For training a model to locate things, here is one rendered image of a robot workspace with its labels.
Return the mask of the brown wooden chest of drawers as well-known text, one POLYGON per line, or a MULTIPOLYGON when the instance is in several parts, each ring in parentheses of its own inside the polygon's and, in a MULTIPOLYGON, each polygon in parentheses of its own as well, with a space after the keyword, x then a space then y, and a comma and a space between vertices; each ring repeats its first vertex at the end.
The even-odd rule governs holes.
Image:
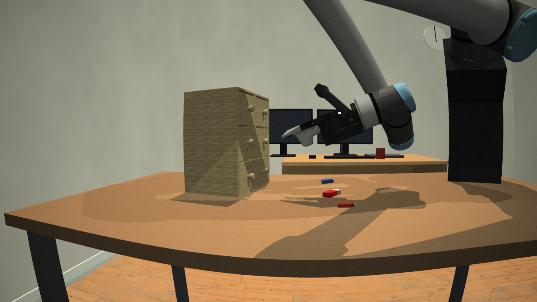
POLYGON ((185 192, 240 197, 270 181, 270 99, 240 87, 184 92, 185 192), (255 124, 239 123, 239 92, 255 97, 255 124), (268 101, 268 125, 256 124, 256 98, 268 101), (255 156, 239 159, 240 128, 255 128, 255 156), (256 128, 267 128, 269 153, 256 156, 256 128), (239 162, 269 157, 269 180, 240 194, 239 162))

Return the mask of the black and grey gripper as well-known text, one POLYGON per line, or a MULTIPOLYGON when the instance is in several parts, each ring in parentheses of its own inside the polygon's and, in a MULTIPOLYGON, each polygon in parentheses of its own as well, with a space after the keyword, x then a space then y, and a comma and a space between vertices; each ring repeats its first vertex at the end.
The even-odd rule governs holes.
POLYGON ((325 145, 329 146, 352 136, 364 133, 356 105, 351 103, 350 106, 352 112, 347 113, 345 118, 334 110, 333 112, 320 115, 316 119, 289 129, 282 135, 282 139, 296 135, 301 145, 307 147, 312 145, 313 137, 321 131, 321 136, 325 145), (349 118, 352 117, 354 119, 353 122, 349 120, 349 118))

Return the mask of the red and white eraser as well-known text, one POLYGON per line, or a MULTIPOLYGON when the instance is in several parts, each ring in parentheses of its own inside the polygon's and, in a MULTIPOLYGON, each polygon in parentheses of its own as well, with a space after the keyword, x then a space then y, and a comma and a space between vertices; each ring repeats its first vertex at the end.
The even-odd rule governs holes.
POLYGON ((334 197, 334 196, 339 195, 339 194, 341 194, 340 189, 333 189, 333 190, 323 192, 323 197, 330 198, 330 197, 334 197))

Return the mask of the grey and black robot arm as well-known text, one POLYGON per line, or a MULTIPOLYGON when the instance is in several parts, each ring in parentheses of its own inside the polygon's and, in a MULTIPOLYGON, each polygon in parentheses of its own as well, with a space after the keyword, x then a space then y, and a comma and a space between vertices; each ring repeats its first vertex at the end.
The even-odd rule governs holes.
MULTIPOLYGON (((391 148, 414 143, 410 89, 389 86, 341 0, 303 0, 337 47, 365 94, 354 99, 365 129, 381 124, 391 148), (372 93, 371 93, 372 92, 372 93), (384 125, 385 124, 385 125, 384 125)), ((521 62, 537 49, 537 8, 517 0, 365 0, 450 26, 448 55, 466 67, 491 64, 499 54, 521 62), (477 44, 476 44, 477 43, 477 44)), ((350 109, 318 83, 314 90, 344 116, 350 109)))

